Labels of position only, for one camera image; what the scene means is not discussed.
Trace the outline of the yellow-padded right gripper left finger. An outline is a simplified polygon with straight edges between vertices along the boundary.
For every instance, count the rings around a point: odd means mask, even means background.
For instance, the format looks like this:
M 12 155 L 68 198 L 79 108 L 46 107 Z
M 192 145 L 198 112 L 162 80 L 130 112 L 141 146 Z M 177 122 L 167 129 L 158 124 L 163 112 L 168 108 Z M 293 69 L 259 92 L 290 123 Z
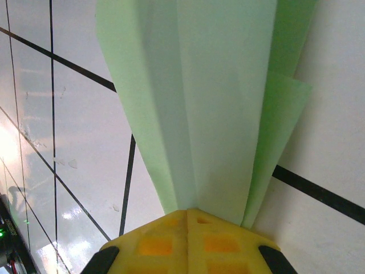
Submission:
M 188 274 L 187 211 L 178 210 L 103 245 L 81 274 Z

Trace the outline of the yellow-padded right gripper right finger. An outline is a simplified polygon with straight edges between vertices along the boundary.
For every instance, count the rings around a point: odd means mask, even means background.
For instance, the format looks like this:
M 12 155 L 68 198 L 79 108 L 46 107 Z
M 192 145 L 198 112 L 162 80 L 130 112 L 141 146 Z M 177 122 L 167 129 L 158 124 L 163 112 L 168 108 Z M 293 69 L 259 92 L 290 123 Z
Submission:
M 298 274 L 275 242 L 199 209 L 187 210 L 188 274 Z

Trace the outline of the light green paper sheet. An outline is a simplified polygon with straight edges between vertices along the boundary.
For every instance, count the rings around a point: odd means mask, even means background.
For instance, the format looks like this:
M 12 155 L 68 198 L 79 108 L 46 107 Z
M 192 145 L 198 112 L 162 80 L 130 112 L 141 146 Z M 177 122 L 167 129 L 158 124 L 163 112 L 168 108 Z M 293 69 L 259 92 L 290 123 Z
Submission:
M 98 0 L 96 33 L 165 213 L 251 224 L 305 105 L 318 0 Z

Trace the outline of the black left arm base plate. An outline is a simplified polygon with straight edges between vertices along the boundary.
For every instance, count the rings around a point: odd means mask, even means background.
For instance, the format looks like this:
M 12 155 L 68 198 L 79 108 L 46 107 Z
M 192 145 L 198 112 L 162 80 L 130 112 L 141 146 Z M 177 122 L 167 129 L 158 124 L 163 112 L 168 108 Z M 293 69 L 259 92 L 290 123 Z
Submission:
M 0 194 L 0 274 L 39 274 L 25 240 Z

